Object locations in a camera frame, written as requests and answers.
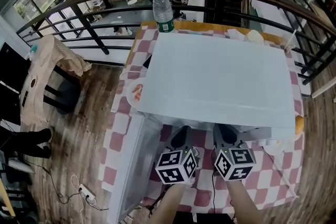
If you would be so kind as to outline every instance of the checkered tablecloth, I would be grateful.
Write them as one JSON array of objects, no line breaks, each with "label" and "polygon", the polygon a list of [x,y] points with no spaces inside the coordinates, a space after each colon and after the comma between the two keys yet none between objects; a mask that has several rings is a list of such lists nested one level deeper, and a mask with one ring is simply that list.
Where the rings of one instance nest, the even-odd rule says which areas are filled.
[{"label": "checkered tablecloth", "polygon": [[[230,38],[228,33],[212,30],[205,32],[175,30],[175,32]],[[113,192],[115,177],[118,173],[118,167],[121,165],[120,156],[124,148],[123,140],[126,135],[131,135],[137,131],[135,130],[137,126],[131,124],[132,116],[137,114],[137,111],[126,100],[126,89],[132,80],[145,77],[146,69],[142,67],[142,64],[153,52],[158,34],[154,26],[141,27],[138,38],[135,41],[134,50],[130,54],[129,64],[120,76],[120,82],[110,113],[108,129],[106,130],[101,150],[101,164],[99,167],[101,187],[110,192]],[[265,41],[265,46],[277,47],[277,45],[269,41]],[[302,97],[295,64],[291,53],[288,53],[286,57],[293,89],[295,112],[303,116]],[[162,151],[164,141],[175,130],[176,127],[164,125],[161,131],[161,144],[158,152]],[[193,130],[193,132],[193,145],[198,149],[200,154],[199,167],[196,170],[196,182],[184,193],[179,210],[213,213],[213,165],[211,160],[211,152],[214,148],[213,136],[210,131]],[[295,142],[287,141],[285,150],[276,157],[269,156],[263,147],[256,145],[255,142],[248,143],[248,146],[254,150],[257,165],[253,168],[248,178],[243,180],[243,183],[259,209],[281,205],[295,198],[302,169],[304,138],[303,134]],[[215,177],[214,183],[216,213],[232,213],[234,210],[230,205],[230,197],[225,182],[218,176]],[[143,203],[153,203],[163,188],[164,186],[155,169],[152,169]]]}]

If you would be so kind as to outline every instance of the white power strip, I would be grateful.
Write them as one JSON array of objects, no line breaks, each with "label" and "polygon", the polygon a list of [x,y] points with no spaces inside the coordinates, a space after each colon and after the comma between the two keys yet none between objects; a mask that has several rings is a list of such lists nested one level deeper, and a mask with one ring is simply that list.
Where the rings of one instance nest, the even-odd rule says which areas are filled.
[{"label": "white power strip", "polygon": [[81,189],[80,193],[84,199],[88,197],[88,200],[91,200],[91,201],[95,200],[96,198],[95,195],[86,186],[84,186],[83,184],[80,184],[79,188]]}]

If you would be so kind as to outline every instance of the plastic bottle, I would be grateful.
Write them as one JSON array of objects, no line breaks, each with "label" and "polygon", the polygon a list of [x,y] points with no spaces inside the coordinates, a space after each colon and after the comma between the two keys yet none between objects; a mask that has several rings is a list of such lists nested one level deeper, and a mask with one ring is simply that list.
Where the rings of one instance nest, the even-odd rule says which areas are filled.
[{"label": "plastic bottle", "polygon": [[159,32],[174,30],[174,15],[169,0],[153,0],[153,13]]}]

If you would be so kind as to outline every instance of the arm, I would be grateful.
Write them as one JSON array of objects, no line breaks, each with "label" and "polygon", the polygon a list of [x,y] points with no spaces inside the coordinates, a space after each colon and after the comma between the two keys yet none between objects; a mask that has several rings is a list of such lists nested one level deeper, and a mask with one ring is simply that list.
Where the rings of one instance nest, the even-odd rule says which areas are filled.
[{"label": "arm", "polygon": [[248,195],[241,181],[227,181],[227,189],[230,193],[238,224],[261,224],[262,218],[258,208]]},{"label": "arm", "polygon": [[181,202],[185,187],[186,186],[183,184],[175,184],[170,187],[149,219],[148,224],[173,223],[177,207]]}]

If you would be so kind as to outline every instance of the person in black pants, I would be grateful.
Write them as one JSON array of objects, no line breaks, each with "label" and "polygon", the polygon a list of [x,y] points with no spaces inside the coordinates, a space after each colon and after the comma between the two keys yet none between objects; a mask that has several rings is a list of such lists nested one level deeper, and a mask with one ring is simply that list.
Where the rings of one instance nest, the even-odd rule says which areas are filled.
[{"label": "person in black pants", "polygon": [[50,158],[50,148],[38,146],[38,144],[48,142],[50,138],[50,129],[43,129],[39,132],[15,133],[0,126],[0,150],[4,152],[16,151],[32,157]]}]

